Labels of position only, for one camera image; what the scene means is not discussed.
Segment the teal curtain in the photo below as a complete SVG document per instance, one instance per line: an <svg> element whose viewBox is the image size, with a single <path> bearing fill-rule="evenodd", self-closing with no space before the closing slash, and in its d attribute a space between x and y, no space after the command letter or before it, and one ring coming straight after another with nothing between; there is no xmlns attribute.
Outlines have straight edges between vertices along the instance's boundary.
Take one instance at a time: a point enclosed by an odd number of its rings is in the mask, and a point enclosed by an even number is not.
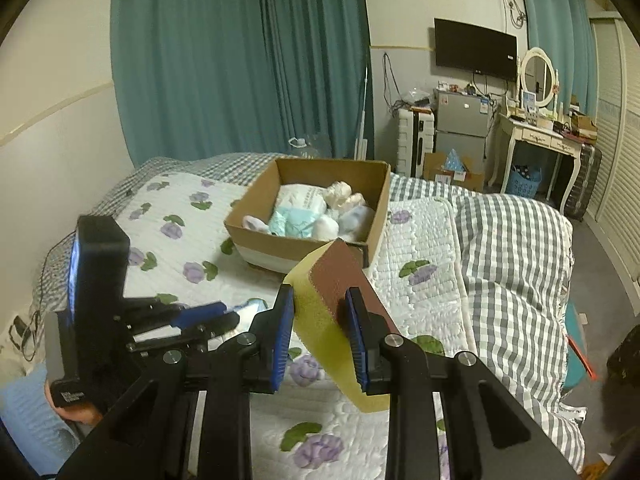
<svg viewBox="0 0 640 480"><path fill-rule="evenodd" d="M567 110L574 94L580 109L595 115L597 61L585 0L524 1L529 46L542 48L558 69L558 102L563 102Z"/></svg>
<svg viewBox="0 0 640 480"><path fill-rule="evenodd" d="M287 139L309 134L329 135L334 156L347 156L368 44L364 0L111 0L130 156L140 165L285 152ZM370 121L366 132L372 139Z"/></svg>

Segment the laundry basket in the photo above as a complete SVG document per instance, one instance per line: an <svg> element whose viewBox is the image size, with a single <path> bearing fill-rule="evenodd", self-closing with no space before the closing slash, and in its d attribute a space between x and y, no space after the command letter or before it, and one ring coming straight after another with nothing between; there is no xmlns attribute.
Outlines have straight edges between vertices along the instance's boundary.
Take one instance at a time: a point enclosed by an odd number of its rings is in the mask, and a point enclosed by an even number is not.
<svg viewBox="0 0 640 480"><path fill-rule="evenodd" d="M527 166L512 166L506 192L510 195L533 198L542 182L542 171L535 168L529 171Z"/></svg>

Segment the brown abrasive surface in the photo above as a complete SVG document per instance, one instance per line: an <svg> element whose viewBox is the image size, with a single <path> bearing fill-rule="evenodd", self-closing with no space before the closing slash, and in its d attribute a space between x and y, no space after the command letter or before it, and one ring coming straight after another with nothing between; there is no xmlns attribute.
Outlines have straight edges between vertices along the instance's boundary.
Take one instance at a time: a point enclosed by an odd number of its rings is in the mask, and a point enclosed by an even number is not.
<svg viewBox="0 0 640 480"><path fill-rule="evenodd" d="M309 273L309 280L322 296L325 306L339 322L338 306L344 300L348 288L360 289L367 310L384 317L391 333L400 333L376 291L362 272L360 265L351 254L348 245L338 238L324 252Z"/></svg>

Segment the floor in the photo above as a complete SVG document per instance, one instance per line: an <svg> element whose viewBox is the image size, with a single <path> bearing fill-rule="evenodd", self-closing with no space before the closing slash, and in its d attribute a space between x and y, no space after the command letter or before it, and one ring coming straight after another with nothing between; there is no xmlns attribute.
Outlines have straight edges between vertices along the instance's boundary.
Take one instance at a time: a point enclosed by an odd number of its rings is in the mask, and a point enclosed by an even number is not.
<svg viewBox="0 0 640 480"><path fill-rule="evenodd" d="M583 380L565 402L588 408L582 435L585 463L593 463L599 452L610 452L611 443L625 431L640 426L640 391L607 381L607 359L640 318L634 316L618 274L591 229L584 222L572 223L575 266L570 297L576 310L587 315L587 354L598 380Z"/></svg>

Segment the hand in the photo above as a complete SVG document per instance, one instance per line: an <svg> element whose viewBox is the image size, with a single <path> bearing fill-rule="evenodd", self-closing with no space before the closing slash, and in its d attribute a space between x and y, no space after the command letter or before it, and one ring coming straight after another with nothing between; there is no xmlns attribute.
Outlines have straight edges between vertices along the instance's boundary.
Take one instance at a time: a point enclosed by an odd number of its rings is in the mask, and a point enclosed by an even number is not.
<svg viewBox="0 0 640 480"><path fill-rule="evenodd" d="M90 402L80 402L67 408L57 408L53 404L51 398L51 390L49 389L49 381L44 383L44 396L47 397L49 406L56 412L61 418L65 420L72 420L74 422L80 422L81 424L87 424L94 427L102 420L102 414L96 409Z"/></svg>

